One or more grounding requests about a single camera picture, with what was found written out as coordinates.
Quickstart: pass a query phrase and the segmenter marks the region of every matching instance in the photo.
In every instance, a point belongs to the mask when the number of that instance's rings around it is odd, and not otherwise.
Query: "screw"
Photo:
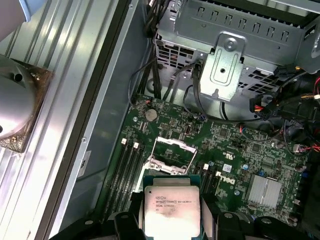
[[[225,216],[227,219],[232,219],[232,218],[233,218],[232,214],[231,214],[231,213],[228,213],[228,212],[225,213],[224,216]]]
[[[271,220],[268,218],[262,218],[261,222],[263,222],[264,224],[271,224]]]
[[[232,49],[233,46],[234,46],[234,43],[233,43],[232,41],[228,41],[226,47],[227,47],[228,49]]]

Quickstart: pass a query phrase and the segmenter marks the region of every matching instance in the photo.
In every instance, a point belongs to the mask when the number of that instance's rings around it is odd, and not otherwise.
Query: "circuit board component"
[[[275,209],[282,184],[275,180],[252,175],[247,190],[247,200],[257,205]]]

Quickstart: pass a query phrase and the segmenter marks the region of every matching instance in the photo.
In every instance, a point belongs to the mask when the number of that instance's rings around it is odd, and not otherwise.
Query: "red wire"
[[[315,80],[315,83],[314,83],[314,86],[313,86],[313,93],[314,93],[314,94],[315,94],[316,92],[317,92],[318,94],[320,94],[320,93],[319,93],[319,87],[316,87],[319,82],[320,82],[320,77],[318,77],[318,78]]]

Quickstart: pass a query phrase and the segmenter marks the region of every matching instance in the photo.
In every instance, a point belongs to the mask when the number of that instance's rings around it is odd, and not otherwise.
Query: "chip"
[[[260,152],[260,145],[259,144],[253,144],[253,147],[252,147],[252,151],[253,152],[256,152],[256,153],[259,153]]]
[[[221,128],[221,130],[219,132],[219,136],[225,138],[227,136],[227,134],[228,134],[228,130],[225,128]]]
[[[231,173],[231,169],[232,169],[231,165],[224,164],[223,168],[222,168],[222,171],[227,172],[227,173]]]

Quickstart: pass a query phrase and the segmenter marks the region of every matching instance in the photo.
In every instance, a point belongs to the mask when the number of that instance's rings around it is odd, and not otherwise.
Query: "ribbed metal panel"
[[[25,153],[0,148],[0,239],[33,239],[117,1],[48,0],[0,54],[54,72]]]

